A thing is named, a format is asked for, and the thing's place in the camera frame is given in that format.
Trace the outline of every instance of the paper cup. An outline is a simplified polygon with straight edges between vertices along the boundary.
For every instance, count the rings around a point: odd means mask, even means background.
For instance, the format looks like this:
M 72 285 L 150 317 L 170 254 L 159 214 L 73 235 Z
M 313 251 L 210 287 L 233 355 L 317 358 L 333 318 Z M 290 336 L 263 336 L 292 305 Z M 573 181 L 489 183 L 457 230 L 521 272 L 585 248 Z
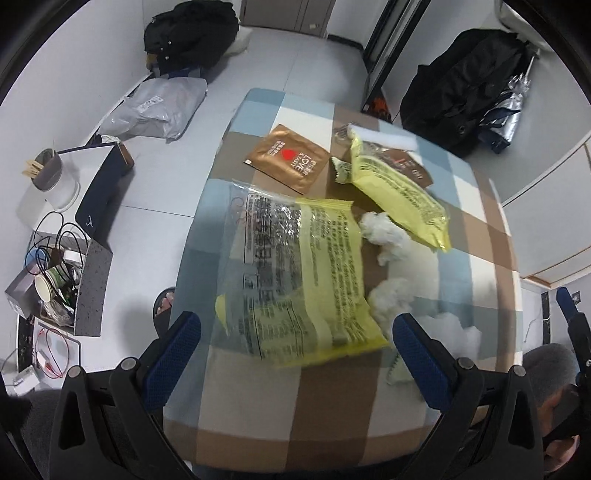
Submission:
M 51 301 L 68 278 L 67 268 L 63 263 L 35 275 L 35 289 L 39 298 L 44 302 Z

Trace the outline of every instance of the red wire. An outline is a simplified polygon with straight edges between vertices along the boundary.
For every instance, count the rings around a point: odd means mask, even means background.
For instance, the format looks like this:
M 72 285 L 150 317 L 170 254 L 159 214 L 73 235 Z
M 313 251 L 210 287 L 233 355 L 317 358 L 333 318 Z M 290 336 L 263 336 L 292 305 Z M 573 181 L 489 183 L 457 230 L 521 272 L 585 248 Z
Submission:
M 47 350 L 49 351 L 49 354 L 51 355 L 51 358 L 53 359 L 53 362 L 55 363 L 57 369 L 59 370 L 59 375 L 58 373 L 56 373 L 56 371 L 53 369 L 53 367 L 51 366 L 51 364 L 47 364 L 46 368 L 48 369 L 48 371 L 50 373 L 52 373 L 53 375 L 55 375 L 55 377 L 50 377 L 49 375 L 47 375 L 47 372 L 45 372 L 45 369 L 41 369 L 41 371 L 43 372 L 43 374 L 47 377 L 47 378 L 51 378 L 52 380 L 57 380 L 58 378 L 64 378 L 64 374 L 66 372 L 66 370 L 68 369 L 68 365 L 70 365 L 70 345 L 68 343 L 68 340 L 66 339 L 65 335 L 63 333 L 61 333 L 59 330 L 56 330 L 54 328 L 42 328 L 41 330 L 39 330 L 39 333 L 37 334 L 37 338 L 35 340 L 35 356 L 37 355 L 37 342 L 39 341 L 39 337 L 41 336 L 41 334 L 45 332 L 45 342 L 47 345 Z M 56 333 L 59 336 L 61 336 L 64 339 L 64 343 L 66 344 L 66 349 L 68 352 L 68 356 L 67 356 L 67 361 L 66 361 L 66 367 L 64 368 L 64 370 L 62 370 L 60 368 L 60 365 L 57 363 L 56 357 L 53 355 L 53 352 L 51 351 L 51 347 L 49 346 L 49 341 L 47 338 L 47 335 L 49 334 L 49 332 L 51 333 Z

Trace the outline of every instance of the yellow snack bag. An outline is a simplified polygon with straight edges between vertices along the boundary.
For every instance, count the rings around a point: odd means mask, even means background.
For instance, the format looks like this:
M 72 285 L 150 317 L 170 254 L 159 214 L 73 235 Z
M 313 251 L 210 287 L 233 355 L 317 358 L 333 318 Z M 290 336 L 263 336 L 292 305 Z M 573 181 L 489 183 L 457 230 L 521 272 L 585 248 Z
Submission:
M 247 353 L 310 365 L 388 345 L 363 297 L 351 202 L 248 189 L 216 313 Z
M 392 160 L 393 152 L 406 155 L 354 138 L 350 149 L 351 183 L 416 238 L 449 250 L 449 217 L 443 206 L 420 186 L 433 182 L 428 172 L 410 157 Z

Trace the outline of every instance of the floor tile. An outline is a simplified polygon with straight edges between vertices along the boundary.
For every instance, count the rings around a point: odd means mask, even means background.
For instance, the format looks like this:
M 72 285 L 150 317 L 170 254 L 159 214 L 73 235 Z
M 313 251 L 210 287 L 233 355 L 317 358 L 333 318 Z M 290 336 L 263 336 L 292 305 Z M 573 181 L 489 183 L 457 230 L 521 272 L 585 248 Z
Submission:
M 156 331 L 152 306 L 158 293 L 175 285 L 193 219 L 120 207 L 108 244 L 113 252 L 99 338 L 77 337 L 86 371 L 115 367 L 140 356 Z
M 359 50 L 304 37 L 285 91 L 358 111 L 366 78 L 367 70 Z
M 238 106 L 251 88 L 283 90 L 302 38 L 291 32 L 254 29 L 246 51 L 222 59 L 207 73 L 207 96 L 181 138 L 127 140 L 135 168 L 122 205 L 193 216 L 222 135 Z

